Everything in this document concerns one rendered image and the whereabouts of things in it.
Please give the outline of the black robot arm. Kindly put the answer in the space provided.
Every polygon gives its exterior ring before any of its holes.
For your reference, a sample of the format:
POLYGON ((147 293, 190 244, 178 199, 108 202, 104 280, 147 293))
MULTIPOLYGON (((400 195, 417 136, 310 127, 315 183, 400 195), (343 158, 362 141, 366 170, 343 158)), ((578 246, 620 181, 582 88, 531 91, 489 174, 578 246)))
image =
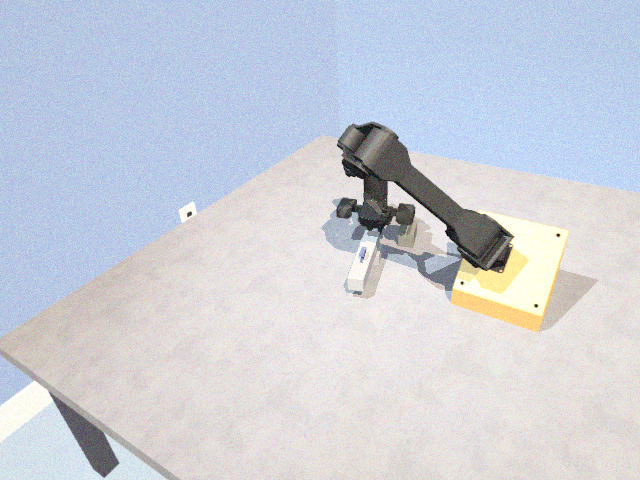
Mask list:
MULTIPOLYGON (((473 267, 504 273, 515 236, 491 216, 463 209, 411 164, 398 139, 394 131, 374 121, 349 125, 337 143, 343 150, 345 175, 364 179, 369 190, 382 190, 388 181, 394 182, 447 226, 446 235, 473 267)), ((371 196, 366 194, 363 201, 360 225, 377 229, 388 224, 391 212, 386 198, 371 196)))

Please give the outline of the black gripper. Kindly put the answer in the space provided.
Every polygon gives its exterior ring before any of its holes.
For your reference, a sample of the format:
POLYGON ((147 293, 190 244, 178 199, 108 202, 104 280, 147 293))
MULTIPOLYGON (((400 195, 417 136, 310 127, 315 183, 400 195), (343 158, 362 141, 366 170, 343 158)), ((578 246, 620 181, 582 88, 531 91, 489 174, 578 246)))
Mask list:
MULTIPOLYGON (((388 203, 388 186, 382 190, 369 190, 364 187, 363 197, 365 199, 366 194, 372 195, 371 198, 379 200, 380 197, 386 198, 388 203)), ((358 213, 358 222, 360 222, 360 212, 362 205, 357 205, 356 199, 343 198, 337 206, 336 215, 338 218, 349 219, 352 216, 352 212, 358 213)), ((413 204, 399 203, 398 208, 393 206, 387 206, 387 210, 390 210, 391 215, 388 224, 380 225, 377 232, 382 233, 385 225, 390 225, 393 216, 396 216, 396 222, 403 225, 411 225, 415 216, 415 206, 413 204)))

